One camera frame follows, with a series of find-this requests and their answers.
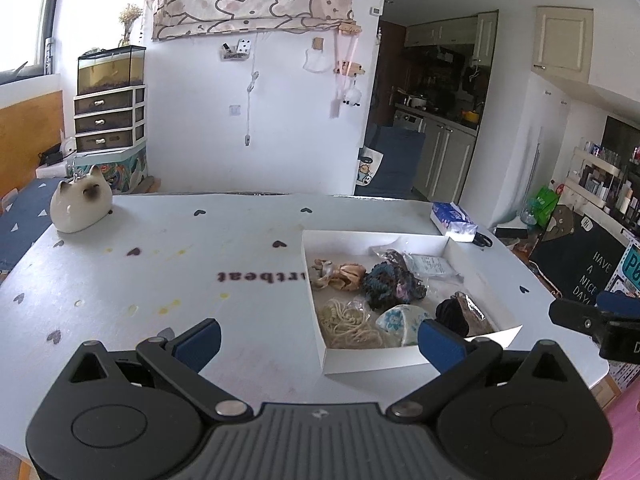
white cabinet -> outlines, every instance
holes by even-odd
[[[422,145],[422,155],[415,172],[414,187],[425,197],[431,195],[433,186],[433,175],[436,169],[436,162],[441,153],[442,139],[444,138],[444,124],[429,118],[422,120],[422,130],[424,132],[424,144]]]
[[[412,25],[406,29],[404,46],[472,44],[476,40],[475,16],[444,22]]]
[[[495,31],[497,24],[497,12],[484,12],[482,14],[478,14],[472,65],[491,66],[491,62],[494,57]]]
[[[404,46],[423,46],[434,44],[434,30],[430,23],[413,25],[406,28]]]
[[[424,119],[424,144],[414,187],[432,202],[457,202],[476,138],[429,118]]]
[[[588,83],[593,49],[593,10],[538,7],[532,70]]]
[[[476,138],[448,126],[444,129],[442,154],[433,171],[433,190],[428,199],[432,202],[458,202],[471,164]]]
[[[475,16],[441,22],[442,33],[437,44],[473,44],[476,40],[477,24],[478,18]]]

kitchen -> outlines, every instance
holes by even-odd
[[[497,20],[497,11],[483,12],[412,25],[403,36],[381,22],[378,106],[370,124],[422,134],[411,189],[416,200],[460,199],[488,90]]]

green bag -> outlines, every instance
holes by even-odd
[[[535,216],[538,225],[546,229],[551,215],[558,204],[560,197],[551,191],[548,187],[541,187],[540,191],[534,199],[532,213]]]

aquarium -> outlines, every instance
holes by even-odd
[[[142,85],[144,46],[128,45],[78,58],[78,95]]]

ceramic cat figurine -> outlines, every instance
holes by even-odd
[[[60,182],[51,197],[50,216],[56,229],[75,233],[103,218],[111,209],[113,194],[98,166],[70,184]]]

